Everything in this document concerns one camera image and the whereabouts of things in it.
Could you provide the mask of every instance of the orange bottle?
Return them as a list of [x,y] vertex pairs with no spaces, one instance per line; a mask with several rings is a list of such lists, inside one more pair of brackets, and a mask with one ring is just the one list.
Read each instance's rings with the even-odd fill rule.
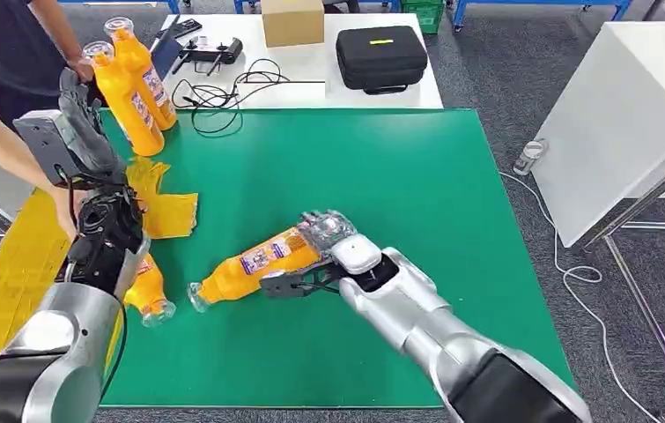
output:
[[238,300],[260,289],[260,279],[273,271],[296,271],[319,260],[294,226],[244,253],[227,258],[202,283],[190,284],[189,299],[197,311],[210,304]]
[[174,315],[176,306],[166,299],[164,277],[150,254],[140,263],[135,283],[124,294],[124,303],[137,308],[147,327],[158,326]]
[[176,110],[153,68],[151,51],[137,40],[133,28],[132,21],[127,18],[111,18],[104,24],[104,30],[115,44],[117,60],[122,61],[135,79],[137,91],[156,118],[159,129],[168,130],[176,123]]
[[115,60],[115,49],[104,41],[95,41],[83,49],[91,59],[96,85],[107,99],[112,115],[120,124],[132,151],[140,156],[158,154],[164,148],[164,135],[156,126],[143,97],[137,93],[129,73]]

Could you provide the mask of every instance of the cardboard box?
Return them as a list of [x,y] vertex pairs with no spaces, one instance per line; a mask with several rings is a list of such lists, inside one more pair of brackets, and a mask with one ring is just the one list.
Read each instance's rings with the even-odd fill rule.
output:
[[321,0],[262,0],[261,6],[267,47],[324,42]]

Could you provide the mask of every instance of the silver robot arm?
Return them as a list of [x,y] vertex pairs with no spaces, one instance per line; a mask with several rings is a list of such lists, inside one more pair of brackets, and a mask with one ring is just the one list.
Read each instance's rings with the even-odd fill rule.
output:
[[[263,279],[265,294],[305,296],[330,290],[328,283],[339,280],[339,293],[351,308],[420,366],[452,421],[592,421],[581,397],[547,367],[459,320],[426,274],[396,249],[379,249],[358,234],[341,213],[303,213],[297,228],[322,260]],[[312,284],[304,280],[309,273]]]
[[0,352],[0,423],[93,419],[122,298],[150,246],[124,165],[74,72],[64,72],[61,92],[60,110],[14,123],[52,183],[90,195],[55,283]]

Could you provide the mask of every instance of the human hand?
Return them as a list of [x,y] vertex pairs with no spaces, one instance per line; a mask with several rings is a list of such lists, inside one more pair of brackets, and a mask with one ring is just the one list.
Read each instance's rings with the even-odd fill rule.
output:
[[68,59],[68,66],[73,69],[81,82],[89,82],[93,79],[93,68],[88,59],[83,57],[73,57]]
[[[49,191],[49,195],[55,201],[55,211],[57,214],[57,223],[63,229],[71,241],[75,239],[78,229],[73,225],[72,217],[70,216],[70,193],[65,188],[53,187]],[[85,191],[73,191],[73,213],[76,219],[80,213],[80,207],[85,199]]]

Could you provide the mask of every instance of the black carrying case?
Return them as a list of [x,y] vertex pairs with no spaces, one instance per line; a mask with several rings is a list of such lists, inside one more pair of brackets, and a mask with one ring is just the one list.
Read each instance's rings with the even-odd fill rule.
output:
[[399,93],[423,77],[428,55],[409,26],[346,29],[335,45],[345,86],[367,94]]

